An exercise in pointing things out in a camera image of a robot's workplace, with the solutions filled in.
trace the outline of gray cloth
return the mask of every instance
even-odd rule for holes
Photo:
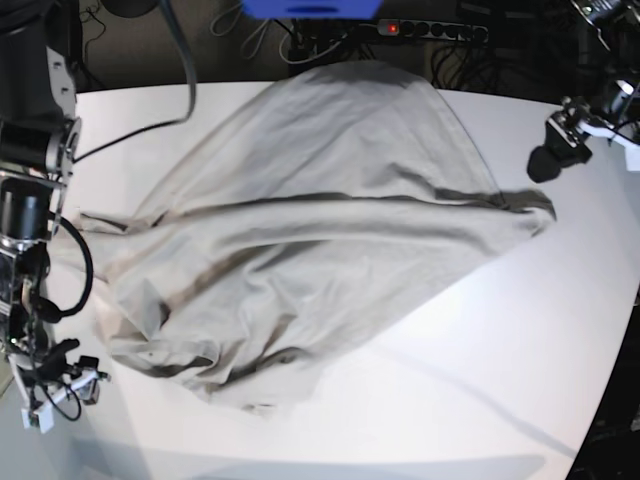
[[[113,358],[205,401],[267,408],[542,232],[553,208],[531,193],[507,201],[424,79],[360,62],[273,85],[133,218],[79,225],[110,292],[101,320],[123,325]]]

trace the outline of white table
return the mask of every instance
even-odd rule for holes
[[[81,163],[68,214],[80,206],[133,213],[174,162],[267,86],[200,86],[188,125]],[[443,95],[500,186],[529,187],[529,152],[554,107]],[[184,87],[82,95],[81,150],[181,115],[185,101]],[[70,429],[88,478],[564,479],[609,379],[640,281],[640,229],[621,188],[635,180],[618,174],[621,150],[597,141],[592,148],[588,166],[542,187],[557,225],[335,363],[314,399],[282,416],[212,407],[111,362],[93,326],[95,306],[66,320],[58,334],[78,337],[82,352],[100,356],[114,379]],[[54,274],[71,278],[78,290],[50,282],[53,299],[73,303],[82,280],[56,268]]]

